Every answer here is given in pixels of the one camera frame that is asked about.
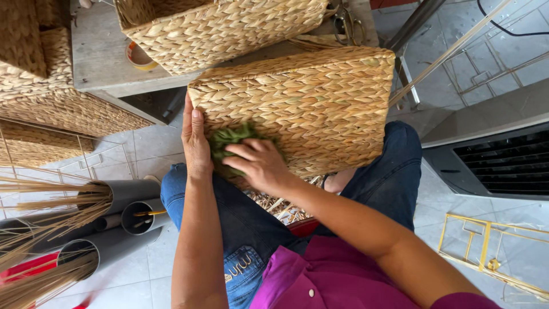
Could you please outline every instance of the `forearm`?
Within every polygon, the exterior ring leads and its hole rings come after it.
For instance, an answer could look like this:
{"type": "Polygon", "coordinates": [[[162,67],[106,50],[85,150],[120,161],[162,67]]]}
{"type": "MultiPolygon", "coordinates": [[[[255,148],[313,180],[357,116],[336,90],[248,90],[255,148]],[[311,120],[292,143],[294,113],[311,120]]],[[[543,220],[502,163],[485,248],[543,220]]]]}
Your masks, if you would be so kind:
{"type": "Polygon", "coordinates": [[[187,179],[173,262],[172,308],[228,308],[223,242],[211,174],[187,179]]]}
{"type": "Polygon", "coordinates": [[[286,199],[376,260],[400,289],[422,307],[430,307],[447,294],[482,295],[414,233],[380,212],[301,180],[288,187],[291,189],[287,190],[286,199]]]}

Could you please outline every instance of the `yellow handle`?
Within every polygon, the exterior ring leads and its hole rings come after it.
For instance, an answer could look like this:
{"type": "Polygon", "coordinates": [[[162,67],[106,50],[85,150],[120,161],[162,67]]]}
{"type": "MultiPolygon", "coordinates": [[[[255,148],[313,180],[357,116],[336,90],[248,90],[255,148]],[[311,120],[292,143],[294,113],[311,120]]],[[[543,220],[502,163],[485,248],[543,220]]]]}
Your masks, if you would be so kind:
{"type": "Polygon", "coordinates": [[[167,210],[160,210],[160,211],[144,211],[144,212],[136,212],[133,215],[135,217],[142,217],[142,216],[154,216],[155,214],[163,214],[168,212],[167,210]]]}

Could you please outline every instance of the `magenta shirt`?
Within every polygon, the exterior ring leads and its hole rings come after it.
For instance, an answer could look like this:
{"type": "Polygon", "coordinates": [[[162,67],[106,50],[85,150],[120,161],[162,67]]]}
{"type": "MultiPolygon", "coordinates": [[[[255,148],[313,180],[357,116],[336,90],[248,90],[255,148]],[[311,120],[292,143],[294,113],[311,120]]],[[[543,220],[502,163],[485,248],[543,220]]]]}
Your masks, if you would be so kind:
{"type": "MultiPolygon", "coordinates": [[[[278,247],[250,309],[419,308],[374,260],[340,238],[314,236],[303,256],[278,247]]],[[[432,309],[498,309],[476,294],[455,293],[432,309]]]]}

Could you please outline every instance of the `woven basket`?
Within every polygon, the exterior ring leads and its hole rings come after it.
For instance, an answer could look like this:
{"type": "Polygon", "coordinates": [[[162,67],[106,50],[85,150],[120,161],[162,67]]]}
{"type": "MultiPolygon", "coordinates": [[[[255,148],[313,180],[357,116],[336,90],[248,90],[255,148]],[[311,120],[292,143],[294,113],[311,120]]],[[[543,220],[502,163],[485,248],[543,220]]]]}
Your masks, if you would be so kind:
{"type": "Polygon", "coordinates": [[[33,126],[0,120],[3,136],[8,144],[0,142],[0,165],[7,165],[9,157],[13,163],[39,167],[50,162],[74,158],[93,151],[91,139],[78,138],[74,135],[53,132],[33,126]]]}
{"type": "Polygon", "coordinates": [[[55,89],[72,88],[72,61],[70,33],[66,28],[40,32],[44,45],[47,78],[38,78],[16,70],[9,73],[0,67],[0,101],[16,97],[51,92],[55,89]]]}
{"type": "Polygon", "coordinates": [[[66,0],[35,0],[36,15],[40,27],[47,29],[63,27],[63,11],[64,6],[68,6],[69,1],[66,0]]]}
{"type": "Polygon", "coordinates": [[[327,49],[208,69],[188,89],[208,135],[253,122],[278,140],[292,173],[324,175],[381,154],[394,58],[381,48],[327,49]]]}
{"type": "Polygon", "coordinates": [[[320,25],[328,0],[116,0],[122,32],[171,75],[284,41],[320,25]]]}
{"type": "Polygon", "coordinates": [[[152,124],[74,88],[0,101],[0,115],[96,137],[152,124]]]}
{"type": "Polygon", "coordinates": [[[34,0],[3,0],[0,5],[0,73],[46,77],[34,0]]]}

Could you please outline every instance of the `gray pipe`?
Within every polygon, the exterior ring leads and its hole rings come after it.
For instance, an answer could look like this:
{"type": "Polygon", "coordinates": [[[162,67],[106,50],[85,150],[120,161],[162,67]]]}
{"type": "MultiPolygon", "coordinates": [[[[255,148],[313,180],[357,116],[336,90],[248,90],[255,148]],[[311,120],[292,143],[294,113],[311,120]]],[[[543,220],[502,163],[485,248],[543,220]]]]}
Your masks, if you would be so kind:
{"type": "MultiPolygon", "coordinates": [[[[131,203],[150,200],[160,197],[160,186],[154,180],[133,179],[133,180],[106,180],[106,183],[113,192],[113,204],[105,212],[105,216],[120,213],[131,203]]],[[[79,192],[78,195],[90,194],[92,192],[79,192]]],[[[89,205],[80,205],[79,209],[85,209],[89,205]]]]}
{"type": "MultiPolygon", "coordinates": [[[[31,231],[28,224],[23,223],[15,218],[0,221],[0,235],[10,236],[12,233],[25,234],[31,231]]],[[[13,251],[15,248],[22,244],[32,240],[32,236],[29,236],[23,240],[16,242],[15,244],[6,248],[6,252],[0,252],[0,256],[5,255],[8,251],[13,251]]],[[[21,261],[25,258],[25,255],[21,255],[21,261]]]]}
{"type": "Polygon", "coordinates": [[[122,227],[126,232],[133,235],[141,235],[148,231],[154,230],[157,227],[161,227],[171,221],[167,212],[162,214],[155,214],[152,216],[134,216],[138,212],[146,211],[165,211],[164,205],[159,198],[148,201],[134,202],[128,205],[122,212],[122,227]]]}
{"type": "Polygon", "coordinates": [[[105,217],[99,217],[93,221],[93,227],[96,231],[104,231],[112,228],[116,228],[120,225],[121,216],[118,213],[111,214],[105,217]]]}
{"type": "Polygon", "coordinates": [[[152,244],[160,237],[161,232],[162,229],[159,228],[152,230],[149,233],[136,236],[128,234],[123,228],[118,227],[82,239],[73,240],[66,244],[61,249],[61,252],[59,252],[57,265],[70,262],[78,257],[78,255],[71,255],[68,258],[64,258],[71,252],[91,246],[97,251],[99,256],[96,269],[92,273],[94,274],[137,251],[139,248],[152,244]]]}
{"type": "MultiPolygon", "coordinates": [[[[73,212],[76,212],[76,211],[53,211],[48,213],[19,217],[17,219],[22,223],[26,224],[30,229],[32,229],[33,227],[45,227],[46,225],[52,225],[52,224],[58,223],[59,221],[69,217],[73,212]]],[[[73,239],[89,236],[95,233],[95,228],[93,227],[93,224],[88,223],[82,227],[73,229],[72,231],[66,233],[63,236],[58,236],[61,233],[64,233],[65,231],[67,231],[68,229],[69,229],[68,227],[60,228],[60,229],[57,229],[55,232],[45,236],[44,238],[42,238],[32,246],[29,253],[33,253],[35,255],[35,254],[54,252],[56,249],[63,247],[65,244],[67,244],[69,241],[73,239]]],[[[35,234],[34,237],[35,238],[39,237],[46,232],[47,231],[35,234]]]]}

